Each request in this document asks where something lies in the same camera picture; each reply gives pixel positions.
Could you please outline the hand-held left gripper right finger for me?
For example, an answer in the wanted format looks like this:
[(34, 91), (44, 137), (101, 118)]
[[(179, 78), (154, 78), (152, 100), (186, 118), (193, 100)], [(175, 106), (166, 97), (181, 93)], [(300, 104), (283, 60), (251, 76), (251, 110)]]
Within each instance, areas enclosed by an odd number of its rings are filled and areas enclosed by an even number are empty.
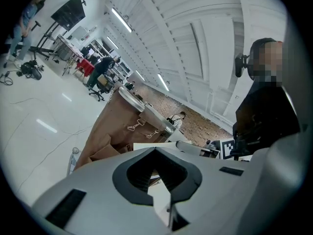
[(175, 204), (187, 224), (156, 235), (256, 235), (299, 191), (309, 167), (309, 133), (301, 132), (256, 151), (250, 162), (201, 158), (162, 148), (195, 165), (202, 182), (189, 200)]

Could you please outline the white box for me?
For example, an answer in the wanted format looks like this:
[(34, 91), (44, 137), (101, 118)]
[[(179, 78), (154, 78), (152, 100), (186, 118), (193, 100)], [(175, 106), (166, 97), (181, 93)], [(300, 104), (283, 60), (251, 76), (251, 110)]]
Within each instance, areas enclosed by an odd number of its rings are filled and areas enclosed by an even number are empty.
[(72, 32), (72, 37), (77, 39), (78, 41), (81, 40), (85, 35), (87, 34), (87, 31), (81, 27), (78, 26), (73, 32)]

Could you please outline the white shelving unit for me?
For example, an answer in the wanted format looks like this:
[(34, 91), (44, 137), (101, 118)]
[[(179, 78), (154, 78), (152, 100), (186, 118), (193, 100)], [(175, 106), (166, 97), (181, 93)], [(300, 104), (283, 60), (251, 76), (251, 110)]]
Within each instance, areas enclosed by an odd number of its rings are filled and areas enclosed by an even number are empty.
[[(114, 58), (116, 56), (113, 54), (113, 50), (111, 50), (101, 39), (94, 39), (88, 47), (90, 50), (86, 59), (94, 66), (100, 63), (104, 57)], [(118, 78), (126, 80), (126, 78), (129, 77), (130, 70), (124, 64), (120, 65), (120, 63), (115, 63), (111, 73), (112, 72), (114, 72)]]

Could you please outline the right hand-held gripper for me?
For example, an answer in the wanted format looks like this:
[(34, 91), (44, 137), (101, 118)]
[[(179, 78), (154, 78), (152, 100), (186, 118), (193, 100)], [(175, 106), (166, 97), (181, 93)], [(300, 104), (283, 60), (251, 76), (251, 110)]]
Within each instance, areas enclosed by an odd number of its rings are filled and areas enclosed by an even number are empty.
[(184, 141), (176, 141), (176, 148), (181, 152), (195, 156), (203, 156), (223, 160), (234, 159), (230, 155), (230, 152), (234, 148), (234, 146), (234, 139), (224, 139), (217, 141), (208, 140), (204, 148)]

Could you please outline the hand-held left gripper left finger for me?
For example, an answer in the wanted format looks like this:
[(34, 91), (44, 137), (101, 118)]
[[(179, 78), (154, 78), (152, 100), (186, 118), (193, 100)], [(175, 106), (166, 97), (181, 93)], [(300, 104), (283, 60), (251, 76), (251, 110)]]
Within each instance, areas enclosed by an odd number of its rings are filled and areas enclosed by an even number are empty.
[(169, 235), (141, 189), (144, 148), (86, 164), (43, 193), (32, 206), (52, 234)]

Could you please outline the red cloth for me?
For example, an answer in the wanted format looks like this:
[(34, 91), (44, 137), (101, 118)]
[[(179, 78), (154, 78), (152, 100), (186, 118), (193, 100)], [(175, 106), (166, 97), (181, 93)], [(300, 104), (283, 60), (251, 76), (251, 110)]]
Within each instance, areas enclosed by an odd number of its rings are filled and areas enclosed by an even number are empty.
[(76, 69), (80, 70), (83, 73), (84, 77), (88, 77), (93, 72), (94, 65), (87, 59), (83, 59), (81, 62), (77, 63)]

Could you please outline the black monitor stand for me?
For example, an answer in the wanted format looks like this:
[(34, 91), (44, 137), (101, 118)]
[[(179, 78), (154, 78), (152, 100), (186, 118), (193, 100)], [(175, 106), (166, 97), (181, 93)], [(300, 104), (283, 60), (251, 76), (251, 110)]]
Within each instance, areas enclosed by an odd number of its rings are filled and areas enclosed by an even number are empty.
[(60, 26), (59, 23), (53, 22), (52, 25), (43, 34), (42, 38), (39, 40), (37, 45), (35, 47), (30, 48), (33, 54), (34, 61), (37, 60), (37, 55), (43, 56), (46, 60), (49, 59), (49, 55), (52, 52), (52, 50), (44, 48), (44, 46), (48, 41), (51, 41), (52, 43), (56, 42), (56, 39), (52, 36), (52, 34), (59, 26)]

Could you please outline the large black monitor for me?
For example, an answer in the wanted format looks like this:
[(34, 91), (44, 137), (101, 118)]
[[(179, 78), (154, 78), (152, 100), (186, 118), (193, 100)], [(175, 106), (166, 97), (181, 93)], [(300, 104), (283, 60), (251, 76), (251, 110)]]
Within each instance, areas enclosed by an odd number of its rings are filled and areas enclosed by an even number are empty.
[(51, 18), (66, 31), (70, 31), (86, 17), (83, 5), (86, 5), (84, 0), (69, 0)]

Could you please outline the black gear bag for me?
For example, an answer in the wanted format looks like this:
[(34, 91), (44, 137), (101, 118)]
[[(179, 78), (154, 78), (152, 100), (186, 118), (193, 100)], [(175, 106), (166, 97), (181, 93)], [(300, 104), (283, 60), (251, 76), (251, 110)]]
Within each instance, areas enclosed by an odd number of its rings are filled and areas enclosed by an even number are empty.
[(38, 65), (36, 60), (31, 60), (22, 64), (20, 69), (22, 74), (25, 75), (26, 78), (41, 80), (41, 72), (44, 71), (44, 66)]

